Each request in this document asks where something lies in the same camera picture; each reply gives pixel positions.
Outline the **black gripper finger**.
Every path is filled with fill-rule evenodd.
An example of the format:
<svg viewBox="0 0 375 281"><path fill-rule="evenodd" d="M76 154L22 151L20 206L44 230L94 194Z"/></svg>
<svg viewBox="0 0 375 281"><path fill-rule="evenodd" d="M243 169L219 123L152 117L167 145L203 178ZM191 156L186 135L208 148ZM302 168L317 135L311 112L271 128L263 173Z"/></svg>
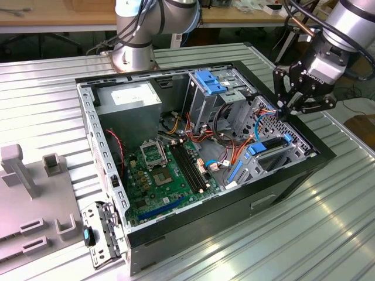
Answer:
<svg viewBox="0 0 375 281"><path fill-rule="evenodd" d="M337 99L332 95L324 95L318 97L318 99L302 98L295 101L290 109L292 112L300 112L302 114L310 114L314 112L320 112L328 109L333 109L337 104Z"/></svg>
<svg viewBox="0 0 375 281"><path fill-rule="evenodd" d="M277 105L279 108L279 117L287 117L289 114L289 108L287 106L290 101L289 93L285 88L284 78L287 72L281 68L275 68L273 70L273 82L274 82L274 92L277 96Z"/></svg>

